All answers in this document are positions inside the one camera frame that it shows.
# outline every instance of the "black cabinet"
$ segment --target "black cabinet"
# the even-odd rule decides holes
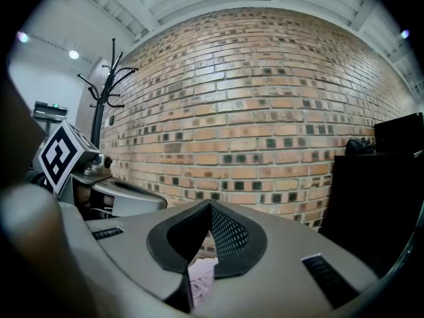
[[[424,200],[424,154],[336,156],[319,232],[380,277],[400,256]]]

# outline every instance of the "black bag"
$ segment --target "black bag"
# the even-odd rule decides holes
[[[346,144],[346,151],[344,152],[347,156],[356,156],[358,154],[373,153],[376,147],[370,143],[369,140],[350,139]]]

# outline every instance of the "metal stand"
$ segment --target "metal stand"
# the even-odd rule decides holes
[[[119,61],[122,58],[123,53],[119,53],[117,56],[117,59],[115,60],[115,38],[112,38],[112,67],[109,67],[107,65],[102,65],[102,67],[106,67],[109,69],[109,73],[107,74],[105,85],[103,86],[103,91],[101,94],[99,94],[97,88],[86,78],[84,78],[81,74],[78,74],[78,77],[81,78],[83,81],[89,84],[88,90],[91,93],[91,96],[96,100],[95,105],[90,105],[90,107],[95,107],[94,112],[94,119],[93,124],[91,126],[91,142],[94,146],[99,148],[100,143],[100,129],[101,129],[101,119],[103,118],[103,111],[105,109],[105,103],[107,103],[110,107],[125,107],[124,105],[112,105],[109,102],[110,97],[120,97],[120,94],[111,94],[112,89],[118,85],[118,83],[125,80],[127,77],[129,77],[131,74],[133,74],[135,71],[138,71],[138,68],[132,68],[132,67],[122,67],[119,70],[117,70]],[[124,74],[121,78],[119,78],[115,83],[115,77],[119,72],[128,70],[126,74]]]

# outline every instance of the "brick wall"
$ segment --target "brick wall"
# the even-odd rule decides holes
[[[178,24],[137,48],[140,70],[106,109],[101,149],[123,180],[171,205],[214,198],[317,228],[331,165],[349,138],[415,111],[365,43],[315,17],[235,9]]]

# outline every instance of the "black slot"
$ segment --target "black slot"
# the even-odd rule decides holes
[[[92,235],[93,235],[95,240],[100,240],[100,239],[104,239],[104,238],[113,237],[113,236],[119,235],[121,233],[124,233],[124,230],[122,230],[122,228],[113,227],[112,229],[92,232]]]
[[[302,262],[335,309],[358,295],[358,292],[322,256],[311,256]]]

